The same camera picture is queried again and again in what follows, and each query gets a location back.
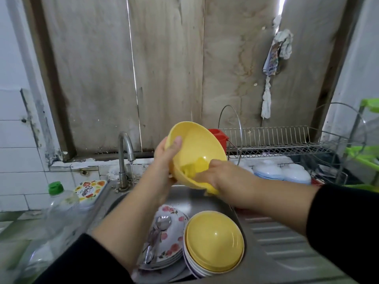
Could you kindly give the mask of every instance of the stacked yellow bowl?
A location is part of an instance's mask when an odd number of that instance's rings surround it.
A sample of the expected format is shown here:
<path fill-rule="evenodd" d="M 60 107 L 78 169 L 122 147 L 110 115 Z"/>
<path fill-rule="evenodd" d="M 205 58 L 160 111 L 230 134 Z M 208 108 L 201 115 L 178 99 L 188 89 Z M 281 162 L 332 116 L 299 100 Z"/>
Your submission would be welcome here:
<path fill-rule="evenodd" d="M 240 263 L 243 253 L 242 233 L 226 215 L 203 211 L 188 222 L 184 233 L 184 254 L 195 276 L 229 272 Z"/>

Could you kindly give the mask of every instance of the metal spoon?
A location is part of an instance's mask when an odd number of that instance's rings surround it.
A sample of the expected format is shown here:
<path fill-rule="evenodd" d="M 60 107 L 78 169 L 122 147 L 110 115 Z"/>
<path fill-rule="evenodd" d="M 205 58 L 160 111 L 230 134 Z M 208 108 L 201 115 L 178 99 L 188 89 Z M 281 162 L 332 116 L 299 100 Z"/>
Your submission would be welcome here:
<path fill-rule="evenodd" d="M 146 249 L 144 264 L 149 263 L 154 258 L 154 253 L 152 251 L 153 246 L 156 244 L 157 240 L 161 237 L 162 231 L 167 230 L 171 225 L 171 216 L 159 216 L 156 221 L 155 225 L 158 228 L 158 233 L 155 234 L 149 243 L 149 246 Z"/>

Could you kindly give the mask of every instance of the red cup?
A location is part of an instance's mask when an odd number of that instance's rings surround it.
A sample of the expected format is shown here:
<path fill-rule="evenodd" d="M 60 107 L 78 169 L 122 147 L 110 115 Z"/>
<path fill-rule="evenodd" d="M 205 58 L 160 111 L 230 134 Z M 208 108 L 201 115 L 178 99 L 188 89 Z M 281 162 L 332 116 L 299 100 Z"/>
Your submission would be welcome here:
<path fill-rule="evenodd" d="M 223 133 L 221 130 L 216 128 L 210 128 L 208 129 L 220 142 L 222 148 L 224 149 L 224 152 L 226 153 L 226 143 L 228 141 L 228 137 L 225 133 Z"/>

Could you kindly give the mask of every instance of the forearm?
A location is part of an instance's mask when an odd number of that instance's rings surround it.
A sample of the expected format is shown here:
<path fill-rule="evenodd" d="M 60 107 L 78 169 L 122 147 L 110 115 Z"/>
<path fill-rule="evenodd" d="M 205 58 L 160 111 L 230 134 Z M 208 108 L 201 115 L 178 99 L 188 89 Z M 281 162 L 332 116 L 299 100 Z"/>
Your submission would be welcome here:
<path fill-rule="evenodd" d="M 158 197 L 149 188 L 140 182 L 92 234 L 129 272 L 159 208 Z"/>
<path fill-rule="evenodd" d="M 309 209 L 318 188 L 288 181 L 257 181 L 250 208 L 305 235 Z"/>

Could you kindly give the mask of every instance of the metal faucet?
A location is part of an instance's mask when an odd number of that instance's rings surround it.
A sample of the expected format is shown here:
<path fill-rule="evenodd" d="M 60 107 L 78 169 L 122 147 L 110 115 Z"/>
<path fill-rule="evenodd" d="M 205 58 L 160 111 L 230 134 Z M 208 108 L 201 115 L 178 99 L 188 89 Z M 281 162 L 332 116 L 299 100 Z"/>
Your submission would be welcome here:
<path fill-rule="evenodd" d="M 122 131 L 119 134 L 119 165 L 120 165 L 120 172 L 119 172 L 119 178 L 120 178 L 120 189 L 126 189 L 128 186 L 128 181 L 125 173 L 125 163 L 124 163 L 124 143 L 126 143 L 126 151 L 128 153 L 128 161 L 131 164 L 131 176 L 132 176 L 132 184 L 131 186 L 134 186 L 134 173 L 133 173 L 133 160 L 135 160 L 134 151 L 133 151 L 133 145 L 131 144 L 131 140 L 129 135 Z"/>

